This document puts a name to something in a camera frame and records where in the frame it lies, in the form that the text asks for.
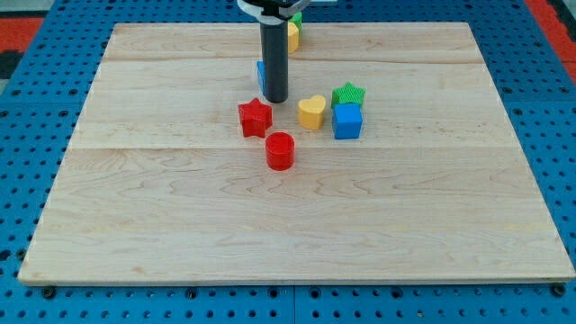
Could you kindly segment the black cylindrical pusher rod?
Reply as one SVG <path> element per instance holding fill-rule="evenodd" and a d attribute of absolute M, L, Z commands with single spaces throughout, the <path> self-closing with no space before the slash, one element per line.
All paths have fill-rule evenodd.
<path fill-rule="evenodd" d="M 283 103 L 288 97 L 288 22 L 260 24 L 263 87 L 266 100 Z"/>

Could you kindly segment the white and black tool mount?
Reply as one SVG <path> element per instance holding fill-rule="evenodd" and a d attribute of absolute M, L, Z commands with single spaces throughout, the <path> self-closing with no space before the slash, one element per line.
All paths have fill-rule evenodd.
<path fill-rule="evenodd" d="M 311 0 L 237 0 L 238 8 L 263 24 L 280 24 L 304 10 Z"/>

